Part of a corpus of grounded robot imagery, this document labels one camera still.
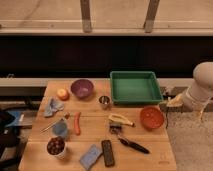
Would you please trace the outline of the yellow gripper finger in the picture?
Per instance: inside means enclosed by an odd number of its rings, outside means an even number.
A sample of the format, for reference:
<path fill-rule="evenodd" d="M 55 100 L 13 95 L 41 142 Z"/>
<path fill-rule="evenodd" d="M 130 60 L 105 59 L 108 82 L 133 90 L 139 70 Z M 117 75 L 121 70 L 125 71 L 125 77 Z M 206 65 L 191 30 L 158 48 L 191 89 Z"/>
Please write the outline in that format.
<path fill-rule="evenodd" d="M 170 99 L 166 106 L 167 107 L 180 107 L 183 105 L 181 94 L 176 95 L 174 98 Z"/>

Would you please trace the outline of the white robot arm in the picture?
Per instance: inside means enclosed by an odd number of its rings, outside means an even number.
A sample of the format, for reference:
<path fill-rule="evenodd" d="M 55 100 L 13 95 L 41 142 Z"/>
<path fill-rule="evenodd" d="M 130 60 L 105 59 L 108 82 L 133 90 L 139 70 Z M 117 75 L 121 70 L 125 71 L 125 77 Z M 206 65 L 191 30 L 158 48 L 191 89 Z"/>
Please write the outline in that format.
<path fill-rule="evenodd" d="M 167 106 L 185 105 L 191 110 L 202 111 L 211 98 L 213 98 L 213 62 L 202 62 L 193 70 L 192 84 L 169 100 Z"/>

